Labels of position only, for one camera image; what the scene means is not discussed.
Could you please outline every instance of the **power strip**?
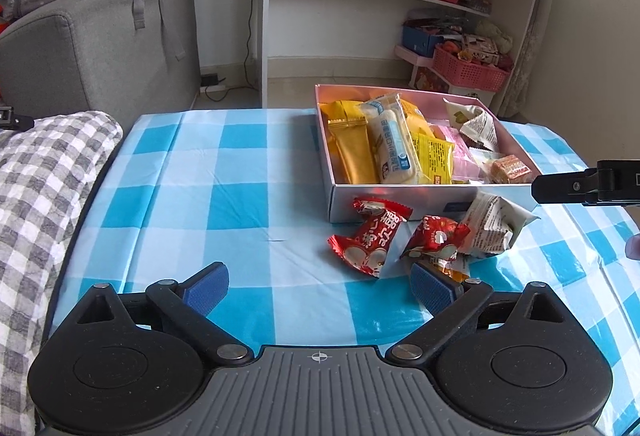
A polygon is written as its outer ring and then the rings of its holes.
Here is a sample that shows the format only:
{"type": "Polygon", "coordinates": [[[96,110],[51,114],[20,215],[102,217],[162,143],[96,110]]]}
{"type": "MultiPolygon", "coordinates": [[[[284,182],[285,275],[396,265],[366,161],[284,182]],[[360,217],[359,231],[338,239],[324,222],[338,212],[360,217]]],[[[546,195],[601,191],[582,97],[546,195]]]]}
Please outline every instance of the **power strip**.
{"type": "Polygon", "coordinates": [[[225,91],[225,84],[216,84],[215,86],[202,86],[200,87],[200,93],[215,93],[220,91],[225,91]]]}

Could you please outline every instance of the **curtain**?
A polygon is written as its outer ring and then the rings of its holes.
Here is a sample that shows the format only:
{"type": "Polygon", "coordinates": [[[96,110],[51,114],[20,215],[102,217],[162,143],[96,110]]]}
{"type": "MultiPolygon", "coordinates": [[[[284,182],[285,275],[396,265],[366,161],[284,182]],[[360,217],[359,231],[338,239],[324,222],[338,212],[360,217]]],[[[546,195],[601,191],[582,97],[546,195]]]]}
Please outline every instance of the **curtain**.
{"type": "Polygon", "coordinates": [[[536,0],[529,28],[522,41],[520,55],[513,68],[509,85],[502,91],[502,102],[497,110],[498,117],[511,117],[518,113],[527,98],[529,76],[545,37],[546,24],[553,0],[536,0]]]}

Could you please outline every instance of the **blue gripper pad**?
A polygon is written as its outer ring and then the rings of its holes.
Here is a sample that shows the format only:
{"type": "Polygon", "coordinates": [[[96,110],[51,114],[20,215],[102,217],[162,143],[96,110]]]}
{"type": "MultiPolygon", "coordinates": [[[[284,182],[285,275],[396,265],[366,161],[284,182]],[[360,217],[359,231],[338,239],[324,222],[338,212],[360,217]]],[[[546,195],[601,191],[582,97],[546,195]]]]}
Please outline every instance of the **blue gripper pad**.
{"type": "Polygon", "coordinates": [[[410,282],[414,297],[435,317],[462,295],[462,286],[439,270],[430,270],[414,263],[411,267],[410,282]]]}
{"type": "Polygon", "coordinates": [[[213,308],[225,298],[229,289],[229,271],[225,265],[213,263],[205,270],[208,272],[203,276],[197,273],[182,284],[188,286],[184,289],[182,301],[203,317],[209,315],[213,308]]]}

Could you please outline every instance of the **blue checkered tablecloth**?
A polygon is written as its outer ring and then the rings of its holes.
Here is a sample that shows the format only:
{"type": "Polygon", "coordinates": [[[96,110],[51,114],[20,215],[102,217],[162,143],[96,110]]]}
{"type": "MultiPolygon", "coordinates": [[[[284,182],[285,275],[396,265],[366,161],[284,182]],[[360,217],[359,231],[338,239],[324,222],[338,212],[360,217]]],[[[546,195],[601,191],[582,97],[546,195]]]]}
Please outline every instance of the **blue checkered tablecloth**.
{"type": "MultiPolygon", "coordinates": [[[[249,344],[378,344],[382,352],[430,315],[397,261],[380,280],[348,268],[326,242],[354,225],[326,221],[313,109],[146,115],[100,187],[62,284],[54,325],[93,284],[142,291],[212,261],[229,269],[210,316],[249,344]]],[[[505,124],[543,172],[583,162],[544,127],[505,124]]],[[[540,206],[513,249],[472,265],[497,290],[545,281],[609,361],[614,388],[598,428],[620,436],[640,410],[640,263],[624,256],[638,229],[619,207],[540,206]]]]}

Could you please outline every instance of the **metal screw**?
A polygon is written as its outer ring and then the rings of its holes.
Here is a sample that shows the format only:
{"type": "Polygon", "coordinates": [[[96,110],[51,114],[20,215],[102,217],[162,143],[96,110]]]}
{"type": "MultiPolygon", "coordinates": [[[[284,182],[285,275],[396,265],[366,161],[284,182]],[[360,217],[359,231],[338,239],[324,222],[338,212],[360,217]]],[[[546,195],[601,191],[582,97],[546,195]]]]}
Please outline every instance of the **metal screw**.
{"type": "Polygon", "coordinates": [[[415,344],[398,344],[391,350],[391,354],[401,360],[415,360],[422,356],[422,350],[415,344]]]}
{"type": "Polygon", "coordinates": [[[240,344],[224,344],[220,346],[217,351],[218,356],[225,360],[238,360],[238,358],[246,356],[248,352],[249,351],[240,344]]]}

